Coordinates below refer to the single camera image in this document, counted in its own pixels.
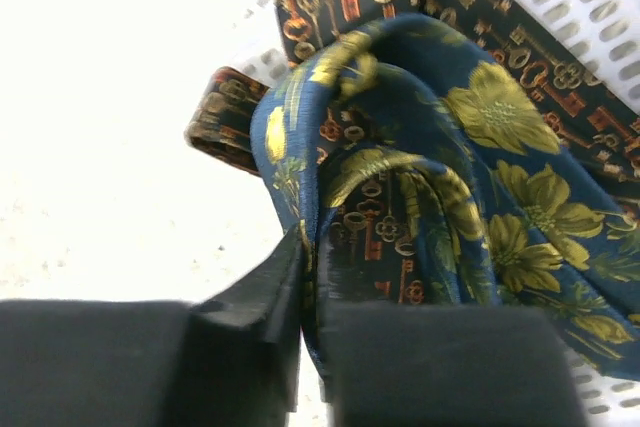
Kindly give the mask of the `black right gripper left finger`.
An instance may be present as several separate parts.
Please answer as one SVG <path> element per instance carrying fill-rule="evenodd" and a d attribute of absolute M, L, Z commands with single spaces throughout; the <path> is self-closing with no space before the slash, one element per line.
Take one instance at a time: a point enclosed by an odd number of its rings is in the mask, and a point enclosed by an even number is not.
<path fill-rule="evenodd" d="M 295 409 L 298 229 L 225 291 L 1 305 L 5 426 L 282 426 Z"/>

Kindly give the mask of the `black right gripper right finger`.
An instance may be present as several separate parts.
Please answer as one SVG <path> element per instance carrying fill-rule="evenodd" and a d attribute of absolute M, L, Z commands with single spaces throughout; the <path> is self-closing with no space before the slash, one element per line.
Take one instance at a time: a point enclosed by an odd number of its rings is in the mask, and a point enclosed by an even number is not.
<path fill-rule="evenodd" d="M 336 426 L 583 426 L 561 342 L 536 308 L 360 300 L 318 255 L 325 396 Z"/>

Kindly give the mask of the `blue floral yellow tie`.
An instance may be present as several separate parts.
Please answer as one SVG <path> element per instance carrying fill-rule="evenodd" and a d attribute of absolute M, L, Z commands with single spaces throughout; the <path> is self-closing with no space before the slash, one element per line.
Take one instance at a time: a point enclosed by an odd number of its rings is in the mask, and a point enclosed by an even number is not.
<path fill-rule="evenodd" d="M 639 225 L 490 54 L 423 14 L 368 22 L 259 101 L 251 151 L 330 300 L 532 306 L 601 374 L 639 377 Z"/>

